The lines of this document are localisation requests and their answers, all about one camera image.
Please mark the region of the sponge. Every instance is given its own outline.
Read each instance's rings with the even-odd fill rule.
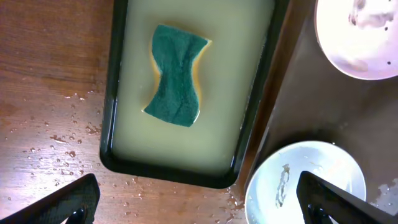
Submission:
[[[211,41],[167,25],[152,37],[152,64],[160,82],[144,111],[162,121],[190,127],[200,112],[199,58]]]

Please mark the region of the brown wood table top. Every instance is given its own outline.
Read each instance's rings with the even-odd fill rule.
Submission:
[[[95,223],[245,223],[253,150],[225,190],[102,166],[112,10],[113,0],[0,1],[0,219],[94,173]]]

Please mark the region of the metal tray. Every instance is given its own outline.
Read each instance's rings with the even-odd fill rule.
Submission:
[[[263,97],[262,93],[271,67],[273,54],[278,43],[284,17],[287,13],[289,1],[290,0],[275,1],[275,9],[271,19],[271,25],[268,30],[266,43],[257,68],[250,100],[244,115],[242,130],[239,134],[233,160],[231,161],[231,168],[225,175],[219,177],[164,166],[154,166],[140,162],[125,161],[114,156],[112,152],[112,140],[118,103],[119,72],[121,68],[128,0],[115,1],[113,8],[112,37],[109,53],[103,128],[99,150],[99,155],[104,166],[111,171],[123,174],[169,180],[215,189],[223,189],[233,185],[238,178],[244,155],[251,139],[259,102]]]

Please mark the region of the green scouring pad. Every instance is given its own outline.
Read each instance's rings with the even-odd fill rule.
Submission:
[[[199,58],[211,41],[187,31],[157,26],[152,38],[152,64],[158,89],[144,109],[162,121],[190,127],[199,115]]]

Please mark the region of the tray rim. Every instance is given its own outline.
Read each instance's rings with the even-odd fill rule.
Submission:
[[[99,157],[101,162],[107,169],[122,174],[150,177],[214,189],[224,189],[233,185],[238,179],[242,168],[244,157],[251,140],[252,131],[255,126],[259,104],[264,98],[264,87],[266,85],[268,73],[271,68],[272,59],[282,31],[285,14],[287,13],[290,0],[274,1],[274,12],[253,80],[251,94],[244,114],[242,129],[231,161],[231,168],[225,175],[218,177],[171,167],[124,161],[113,155],[112,138],[118,103],[118,83],[128,2],[129,0],[114,1],[113,6],[111,44],[104,99],[103,128],[101,131],[101,142],[99,147]]]

